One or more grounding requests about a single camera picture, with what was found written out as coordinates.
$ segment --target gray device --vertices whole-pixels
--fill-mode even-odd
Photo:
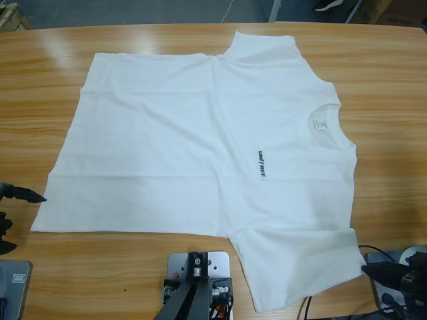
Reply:
[[[31,270],[28,261],[0,261],[0,320],[22,317]]]

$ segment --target unitree logo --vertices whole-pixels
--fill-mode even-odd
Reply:
[[[258,151],[258,158],[260,159],[258,163],[260,164],[261,177],[266,177],[266,170],[264,169],[264,157],[262,156],[262,151]]]

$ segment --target wooden table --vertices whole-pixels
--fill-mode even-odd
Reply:
[[[352,226],[361,244],[427,245],[427,36],[421,29],[316,23],[121,25],[0,35],[0,179],[43,193],[95,52],[223,53],[234,31],[293,35],[335,84],[340,120],[358,146]],[[225,250],[235,319],[301,319],[302,301],[256,314],[229,241],[154,233],[31,233],[38,205],[5,199],[18,248],[2,259],[34,265],[24,319],[152,319],[167,257]],[[309,317],[376,309],[366,276],[313,298]]]

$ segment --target shoe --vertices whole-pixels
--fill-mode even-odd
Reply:
[[[320,0],[317,5],[313,7],[313,11],[321,12],[341,5],[344,0]]]

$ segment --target cardboard box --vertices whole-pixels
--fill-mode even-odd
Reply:
[[[427,0],[364,0],[352,23],[421,27]]]

